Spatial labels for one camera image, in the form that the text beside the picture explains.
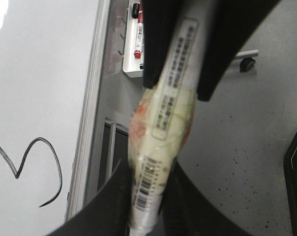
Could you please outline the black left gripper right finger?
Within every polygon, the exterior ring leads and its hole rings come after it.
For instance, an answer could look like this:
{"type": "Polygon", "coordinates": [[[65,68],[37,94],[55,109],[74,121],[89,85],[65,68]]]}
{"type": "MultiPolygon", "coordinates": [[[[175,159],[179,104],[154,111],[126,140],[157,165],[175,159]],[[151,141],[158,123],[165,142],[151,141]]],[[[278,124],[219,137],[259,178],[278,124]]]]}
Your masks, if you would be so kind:
{"type": "Polygon", "coordinates": [[[248,236],[216,209],[196,188],[177,162],[162,201],[167,236],[248,236]]]}

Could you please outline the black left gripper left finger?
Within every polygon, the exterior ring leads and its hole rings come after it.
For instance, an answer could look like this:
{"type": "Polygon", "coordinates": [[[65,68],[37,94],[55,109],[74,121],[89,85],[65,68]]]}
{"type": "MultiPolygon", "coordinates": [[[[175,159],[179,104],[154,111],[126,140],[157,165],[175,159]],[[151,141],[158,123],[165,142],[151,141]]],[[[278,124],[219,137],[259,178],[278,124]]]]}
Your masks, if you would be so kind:
{"type": "Polygon", "coordinates": [[[51,236],[125,236],[131,202],[131,170],[121,159],[106,184],[72,219],[51,236]]]}

